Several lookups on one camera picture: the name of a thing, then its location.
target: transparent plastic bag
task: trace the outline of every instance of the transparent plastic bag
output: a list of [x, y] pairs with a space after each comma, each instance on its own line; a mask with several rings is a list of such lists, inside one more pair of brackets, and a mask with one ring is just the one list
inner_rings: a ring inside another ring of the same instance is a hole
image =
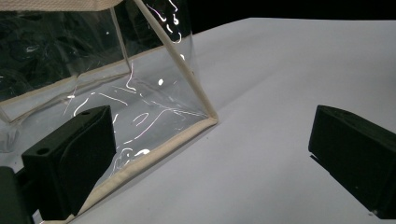
[[83, 212], [217, 115], [192, 72], [185, 1], [43, 2], [0, 1], [0, 165], [19, 171], [23, 151], [110, 105], [117, 154]]

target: dark background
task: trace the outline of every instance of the dark background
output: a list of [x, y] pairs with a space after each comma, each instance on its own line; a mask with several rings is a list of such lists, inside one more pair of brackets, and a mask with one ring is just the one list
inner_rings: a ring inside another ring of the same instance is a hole
[[187, 0], [194, 34], [250, 17], [316, 20], [395, 20], [389, 1]]

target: white surface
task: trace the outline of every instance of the white surface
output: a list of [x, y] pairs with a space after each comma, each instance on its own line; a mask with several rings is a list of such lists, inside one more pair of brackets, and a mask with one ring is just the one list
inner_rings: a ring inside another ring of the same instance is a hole
[[307, 148], [317, 105], [396, 132], [396, 21], [248, 19], [193, 40], [220, 123], [74, 223], [396, 223]]

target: white tabletop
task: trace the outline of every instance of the white tabletop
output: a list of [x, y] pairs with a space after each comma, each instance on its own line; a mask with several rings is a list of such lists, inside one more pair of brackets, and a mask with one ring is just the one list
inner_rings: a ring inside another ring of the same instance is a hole
[[308, 151], [317, 105], [396, 133], [396, 21], [247, 19], [193, 41], [219, 124], [73, 223], [396, 223]]

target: black plastic object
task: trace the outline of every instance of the black plastic object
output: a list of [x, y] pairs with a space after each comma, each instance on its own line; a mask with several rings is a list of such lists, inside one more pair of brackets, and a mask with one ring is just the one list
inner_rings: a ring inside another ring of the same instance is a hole
[[[115, 154], [110, 106], [83, 111], [26, 150], [24, 167], [16, 175], [1, 167], [0, 207], [15, 202], [9, 209], [21, 218], [37, 209], [44, 220], [77, 215]], [[0, 211], [0, 223], [31, 223], [3, 222], [7, 216]]]
[[319, 105], [311, 156], [377, 217], [396, 218], [396, 134], [355, 114]]

